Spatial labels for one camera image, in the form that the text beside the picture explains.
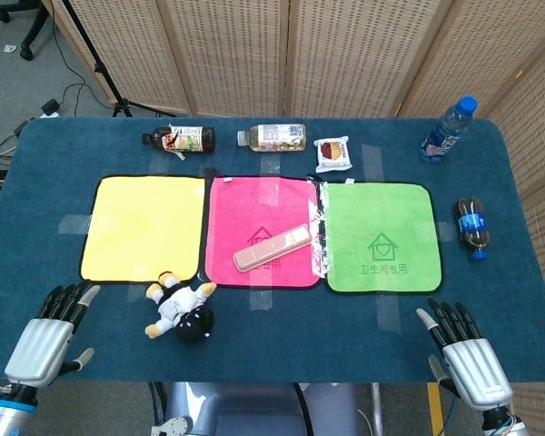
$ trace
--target chair wheel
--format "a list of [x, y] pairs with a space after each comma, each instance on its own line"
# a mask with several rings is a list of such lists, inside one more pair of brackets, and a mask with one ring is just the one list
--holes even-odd
[[0, 21], [8, 23], [10, 21], [10, 15], [5, 11], [0, 10]]
[[32, 61], [33, 60], [33, 52], [30, 50], [30, 48], [22, 47], [20, 49], [20, 57], [22, 57], [23, 59], [25, 59], [27, 61]]

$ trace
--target bottle label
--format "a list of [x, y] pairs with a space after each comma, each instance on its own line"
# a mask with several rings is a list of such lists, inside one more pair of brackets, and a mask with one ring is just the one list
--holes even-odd
[[170, 125], [170, 128], [172, 132], [162, 136], [162, 146], [166, 152], [203, 152], [202, 127]]
[[300, 124], [260, 124], [258, 147], [265, 152], [276, 152], [282, 144], [297, 146], [304, 137]]
[[458, 225], [461, 228], [461, 233], [486, 228], [482, 213], [469, 213], [468, 215], [461, 216], [458, 220]]
[[421, 149], [428, 157], [444, 156], [459, 139], [461, 139], [459, 136], [446, 136], [444, 141], [437, 145], [434, 135], [431, 134], [422, 143]]

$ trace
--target pink towel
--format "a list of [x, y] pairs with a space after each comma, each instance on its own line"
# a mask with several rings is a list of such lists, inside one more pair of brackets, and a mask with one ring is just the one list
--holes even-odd
[[312, 270], [312, 245], [247, 272], [236, 269], [233, 255], [299, 224], [309, 224], [310, 211], [313, 215], [316, 209], [315, 186], [304, 180], [281, 177], [215, 179], [210, 191], [206, 241], [208, 277], [213, 282], [228, 285], [313, 286], [319, 277]]

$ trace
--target plastic bottle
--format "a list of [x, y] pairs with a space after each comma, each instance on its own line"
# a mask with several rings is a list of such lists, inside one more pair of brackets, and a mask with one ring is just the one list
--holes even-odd
[[216, 135], [213, 127], [169, 125], [158, 127], [151, 134], [142, 134], [142, 142], [183, 159], [181, 152], [213, 152]]
[[303, 124], [259, 124], [237, 135], [238, 145], [255, 152], [300, 152], [307, 142]]
[[477, 198], [460, 198], [456, 204], [458, 209], [458, 225], [461, 228], [461, 239], [471, 249], [471, 259], [481, 261], [487, 258], [485, 247], [491, 241], [486, 230], [486, 221], [482, 213], [482, 204]]
[[449, 107], [436, 128], [421, 144], [420, 156], [430, 162], [441, 161], [468, 128], [477, 105], [473, 97], [465, 96]]

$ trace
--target blue bottle cap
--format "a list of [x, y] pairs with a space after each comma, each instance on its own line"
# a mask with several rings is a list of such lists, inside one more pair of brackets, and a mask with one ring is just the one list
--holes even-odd
[[476, 99], [467, 95], [462, 97], [461, 100], [456, 105], [456, 110], [463, 115], [472, 115], [479, 104], [476, 102]]
[[473, 261], [484, 261], [487, 258], [487, 252], [484, 250], [474, 250], [471, 252], [471, 259]]

